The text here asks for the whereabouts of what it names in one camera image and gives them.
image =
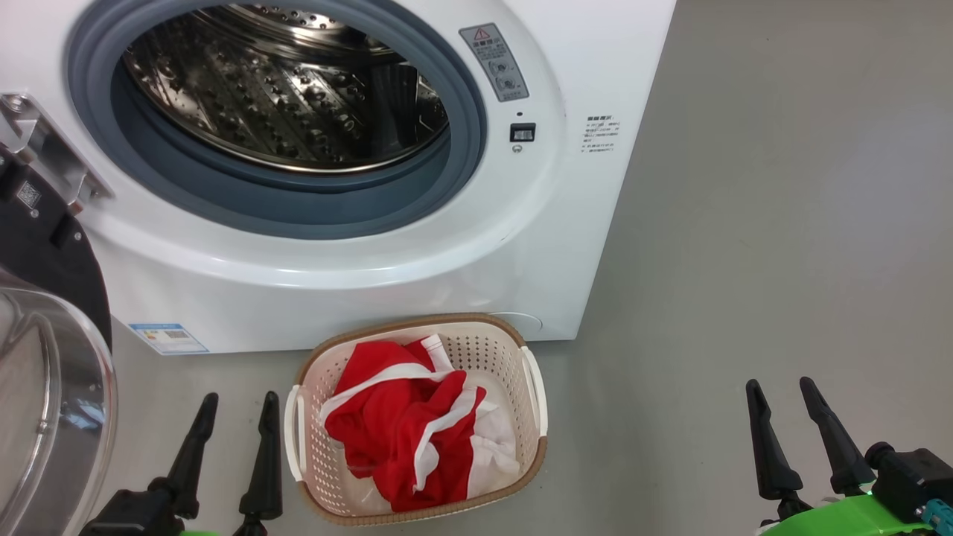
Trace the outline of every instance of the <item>gray floor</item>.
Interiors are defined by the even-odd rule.
[[[750,534],[743,386],[759,378],[791,464],[829,493],[798,391],[813,376],[861,449],[953,460],[953,5],[681,0],[578,340],[534,346],[550,451],[516,497],[344,530],[286,474],[272,534]],[[120,433],[106,482],[164,472],[222,400],[195,527],[231,534],[255,404],[304,354],[159,358],[117,328]]]

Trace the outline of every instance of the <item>laundry basket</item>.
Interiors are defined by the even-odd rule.
[[[454,368],[496,390],[517,437],[519,479],[498,491],[449,505],[392,513],[362,501],[371,479],[348,470],[340,443],[318,424],[321,404],[334,393],[355,345],[368,340],[406,344],[439,334]],[[285,450],[306,500],[325,519],[345,526],[387,525],[449,515],[488,505],[520,491],[539,472],[546,453],[546,393],[536,358],[506,322],[480,314],[442,315],[356,331],[318,346],[297,377],[285,406]]]

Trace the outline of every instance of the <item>washing machine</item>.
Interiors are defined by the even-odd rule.
[[[162,354],[467,311],[571,339],[674,4],[6,2],[0,157]],[[31,184],[0,195],[44,221]]]

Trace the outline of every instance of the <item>blue connector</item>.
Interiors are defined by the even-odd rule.
[[[918,508],[920,519],[933,527],[940,536],[953,536],[953,508],[940,499],[930,499],[926,506]]]

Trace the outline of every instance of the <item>door hinge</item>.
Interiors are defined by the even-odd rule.
[[[74,215],[94,197],[112,197],[24,93],[0,94],[0,158],[29,166],[63,197]]]

